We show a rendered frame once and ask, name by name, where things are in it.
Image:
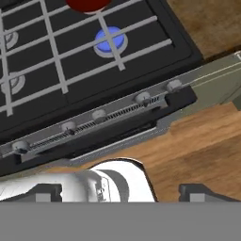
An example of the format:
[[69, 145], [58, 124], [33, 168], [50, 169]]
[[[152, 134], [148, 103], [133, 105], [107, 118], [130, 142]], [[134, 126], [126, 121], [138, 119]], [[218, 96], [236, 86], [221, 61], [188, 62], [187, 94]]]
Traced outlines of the red round pot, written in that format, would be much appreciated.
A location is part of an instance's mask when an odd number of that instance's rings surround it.
[[73, 10], [81, 13], [91, 13], [102, 10], [112, 0], [65, 0], [66, 4]]

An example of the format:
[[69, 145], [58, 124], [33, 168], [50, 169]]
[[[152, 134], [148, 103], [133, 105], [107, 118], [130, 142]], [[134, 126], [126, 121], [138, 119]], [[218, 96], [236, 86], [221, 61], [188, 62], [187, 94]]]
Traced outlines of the black stove with grey grates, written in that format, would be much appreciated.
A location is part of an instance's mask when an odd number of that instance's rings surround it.
[[[109, 26], [119, 32], [110, 34]], [[96, 40], [103, 29], [105, 36]], [[113, 38], [125, 34], [121, 54]], [[113, 56], [93, 47], [107, 40]], [[74, 158], [149, 129], [196, 100], [182, 75], [202, 55], [167, 0], [112, 0], [81, 13], [65, 0], [0, 0], [0, 177]], [[168, 82], [182, 87], [167, 92]], [[136, 96], [147, 91], [147, 106]], [[91, 114], [104, 109], [106, 120]], [[61, 125], [74, 121], [73, 135]], [[26, 141], [25, 154], [12, 150]]]

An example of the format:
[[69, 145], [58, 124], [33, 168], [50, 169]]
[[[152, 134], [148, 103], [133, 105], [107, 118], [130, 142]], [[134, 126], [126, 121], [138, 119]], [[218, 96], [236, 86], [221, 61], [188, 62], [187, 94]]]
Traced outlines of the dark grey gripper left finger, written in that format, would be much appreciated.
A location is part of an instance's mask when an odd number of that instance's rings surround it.
[[26, 202], [62, 202], [62, 186], [60, 184], [38, 184], [29, 191], [11, 197], [9, 201]]

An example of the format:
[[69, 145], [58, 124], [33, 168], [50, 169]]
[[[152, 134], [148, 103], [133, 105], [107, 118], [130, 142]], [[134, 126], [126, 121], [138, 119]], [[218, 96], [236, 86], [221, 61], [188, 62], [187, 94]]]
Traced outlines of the round grey stove burner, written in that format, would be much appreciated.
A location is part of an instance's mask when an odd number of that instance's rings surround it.
[[[110, 34], [114, 34], [116, 32], [119, 32], [120, 29], [116, 26], [109, 26], [108, 31]], [[101, 39], [105, 36], [105, 33], [103, 29], [101, 29], [95, 36], [95, 39]], [[113, 38], [113, 42], [118, 50], [118, 53], [121, 54], [125, 51], [128, 45], [128, 38], [125, 34], [121, 34], [117, 37]], [[107, 40], [98, 43], [93, 47], [95, 53], [103, 58], [111, 58], [113, 56], [111, 46]]]

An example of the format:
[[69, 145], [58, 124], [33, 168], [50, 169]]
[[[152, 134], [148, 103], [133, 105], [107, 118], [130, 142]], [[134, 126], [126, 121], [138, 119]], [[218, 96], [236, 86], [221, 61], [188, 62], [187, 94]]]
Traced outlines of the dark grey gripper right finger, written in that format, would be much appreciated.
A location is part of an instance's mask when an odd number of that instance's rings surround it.
[[179, 201], [182, 202], [239, 202], [237, 199], [212, 191], [204, 184], [180, 184], [179, 194]]

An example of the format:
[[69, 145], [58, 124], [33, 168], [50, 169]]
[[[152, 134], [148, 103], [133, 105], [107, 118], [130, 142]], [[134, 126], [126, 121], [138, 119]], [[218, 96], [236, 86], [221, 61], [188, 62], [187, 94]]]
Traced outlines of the grey stove knob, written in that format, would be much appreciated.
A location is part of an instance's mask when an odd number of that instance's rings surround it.
[[25, 154], [29, 151], [29, 143], [23, 140], [16, 141], [12, 144], [12, 150], [17, 154]]
[[135, 101], [137, 104], [142, 104], [144, 106], [147, 106], [150, 102], [150, 99], [151, 99], [150, 93], [147, 91], [144, 91], [144, 92], [139, 93], [136, 96]]
[[106, 112], [104, 109], [95, 110], [91, 116], [96, 123], [101, 123], [106, 120]]
[[182, 87], [182, 82], [178, 79], [172, 80], [167, 84], [167, 92], [174, 92]]
[[61, 129], [64, 133], [67, 133], [69, 135], [73, 135], [76, 130], [76, 124], [74, 121], [68, 121], [61, 125]]

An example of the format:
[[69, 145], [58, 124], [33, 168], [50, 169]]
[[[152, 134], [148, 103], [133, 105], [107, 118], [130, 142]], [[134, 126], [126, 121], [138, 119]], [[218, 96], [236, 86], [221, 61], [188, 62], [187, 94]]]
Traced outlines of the grey-green drawer front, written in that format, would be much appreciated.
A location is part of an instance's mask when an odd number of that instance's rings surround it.
[[222, 104], [241, 88], [241, 50], [203, 65], [194, 72], [191, 87], [198, 100], [176, 113], [176, 119]]

